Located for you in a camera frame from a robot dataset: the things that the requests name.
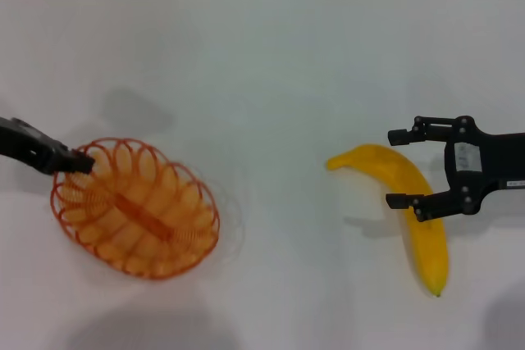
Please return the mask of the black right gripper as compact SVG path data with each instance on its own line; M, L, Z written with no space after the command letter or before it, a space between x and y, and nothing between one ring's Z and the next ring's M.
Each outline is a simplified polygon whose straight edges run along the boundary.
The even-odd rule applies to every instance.
M450 189L429 195L388 193L390 209L413 209L418 222L479 212L482 200L499 190L524 188L524 134L488 134L471 116L457 119L415 116L409 130L390 130L391 146L446 142L445 173Z

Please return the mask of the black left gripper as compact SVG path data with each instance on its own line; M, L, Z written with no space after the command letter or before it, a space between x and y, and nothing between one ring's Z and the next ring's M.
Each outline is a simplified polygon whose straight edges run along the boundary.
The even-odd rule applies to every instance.
M36 169L45 175L59 171L90 174L94 159L68 148L17 118L1 118L1 155Z

